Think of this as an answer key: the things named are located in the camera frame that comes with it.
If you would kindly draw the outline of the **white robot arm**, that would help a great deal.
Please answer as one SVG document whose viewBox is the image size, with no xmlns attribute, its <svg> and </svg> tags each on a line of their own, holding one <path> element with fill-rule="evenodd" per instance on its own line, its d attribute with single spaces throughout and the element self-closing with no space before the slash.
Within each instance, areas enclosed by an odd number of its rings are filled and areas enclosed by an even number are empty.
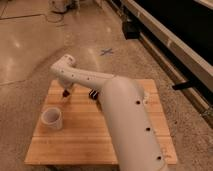
<svg viewBox="0 0 213 171">
<path fill-rule="evenodd" d="M 170 171 L 136 80 L 77 69 L 71 55 L 61 57 L 51 71 L 64 89 L 77 83 L 98 93 L 120 171 Z"/>
</svg>

